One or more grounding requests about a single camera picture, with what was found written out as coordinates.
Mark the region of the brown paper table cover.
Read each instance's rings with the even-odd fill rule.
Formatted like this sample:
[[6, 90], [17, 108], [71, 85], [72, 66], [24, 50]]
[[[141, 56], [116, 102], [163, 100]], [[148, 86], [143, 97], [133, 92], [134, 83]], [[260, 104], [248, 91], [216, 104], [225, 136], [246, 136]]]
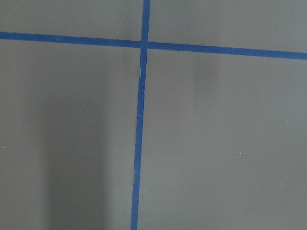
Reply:
[[3, 0], [3, 230], [304, 230], [304, 0]]

